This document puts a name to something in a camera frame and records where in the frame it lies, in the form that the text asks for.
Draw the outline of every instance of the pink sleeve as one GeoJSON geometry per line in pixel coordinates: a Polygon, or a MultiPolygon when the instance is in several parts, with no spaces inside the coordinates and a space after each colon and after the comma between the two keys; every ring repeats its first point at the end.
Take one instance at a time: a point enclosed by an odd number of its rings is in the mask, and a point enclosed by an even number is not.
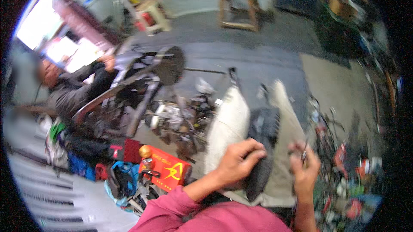
{"type": "Polygon", "coordinates": [[[182,217],[199,208],[199,204],[189,198],[182,188],[179,185],[167,195],[148,201],[142,216],[129,232],[177,230],[183,224],[182,217]]]}

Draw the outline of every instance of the pink shirt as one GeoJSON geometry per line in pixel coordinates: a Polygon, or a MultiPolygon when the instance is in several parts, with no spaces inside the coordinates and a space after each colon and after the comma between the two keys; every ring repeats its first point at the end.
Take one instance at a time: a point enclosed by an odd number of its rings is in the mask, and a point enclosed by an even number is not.
{"type": "Polygon", "coordinates": [[[178,186],[167,195],[148,201],[137,224],[129,232],[159,231],[272,231],[291,230],[269,210],[250,207],[235,201],[219,203],[197,213],[193,219],[183,223],[182,217],[200,208],[193,199],[178,186]]]}

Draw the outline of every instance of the man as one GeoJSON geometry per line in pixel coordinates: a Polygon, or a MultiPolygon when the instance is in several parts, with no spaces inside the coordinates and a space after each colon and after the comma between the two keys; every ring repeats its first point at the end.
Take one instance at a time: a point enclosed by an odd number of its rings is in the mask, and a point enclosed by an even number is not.
{"type": "Polygon", "coordinates": [[[113,55],[102,56],[74,73],[66,73],[56,65],[43,60],[40,67],[42,85],[49,88],[48,107],[58,116],[70,120],[85,104],[110,88],[117,71],[113,55]],[[84,84],[95,74],[91,84],[84,84]]]}
{"type": "MultiPolygon", "coordinates": [[[[313,190],[320,161],[304,142],[288,145],[292,152],[290,166],[295,176],[297,195],[293,231],[317,231],[314,218],[313,190]],[[302,153],[306,150],[308,167],[303,167],[302,153]]],[[[261,206],[246,206],[227,201],[201,210],[193,219],[182,218],[200,209],[200,201],[210,193],[246,178],[256,163],[266,156],[264,146],[254,139],[228,146],[217,169],[185,187],[178,186],[167,195],[150,200],[137,224],[137,231],[290,231],[282,220],[261,206]]]]}

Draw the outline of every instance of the yellow logo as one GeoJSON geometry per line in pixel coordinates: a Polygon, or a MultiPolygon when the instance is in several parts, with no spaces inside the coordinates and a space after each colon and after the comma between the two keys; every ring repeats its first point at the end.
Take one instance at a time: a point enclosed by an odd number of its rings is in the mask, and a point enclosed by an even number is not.
{"type": "Polygon", "coordinates": [[[181,162],[178,162],[178,163],[174,164],[173,167],[164,167],[165,169],[168,169],[168,170],[169,170],[168,176],[165,177],[164,179],[166,179],[166,178],[168,178],[168,177],[172,177],[173,179],[180,180],[180,178],[177,178],[177,177],[175,176],[175,174],[176,174],[176,172],[177,172],[176,169],[175,169],[175,167],[177,167],[177,166],[179,166],[179,177],[180,177],[180,176],[182,175],[182,163],[181,163],[181,162]]]}

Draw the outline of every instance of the gold ball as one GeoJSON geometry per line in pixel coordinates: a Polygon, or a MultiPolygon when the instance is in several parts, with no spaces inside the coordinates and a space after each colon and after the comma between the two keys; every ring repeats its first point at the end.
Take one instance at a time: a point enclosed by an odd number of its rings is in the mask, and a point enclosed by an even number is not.
{"type": "Polygon", "coordinates": [[[149,145],[143,145],[140,149],[139,149],[139,155],[142,158],[150,158],[152,155],[152,150],[149,147],[149,145]]]}

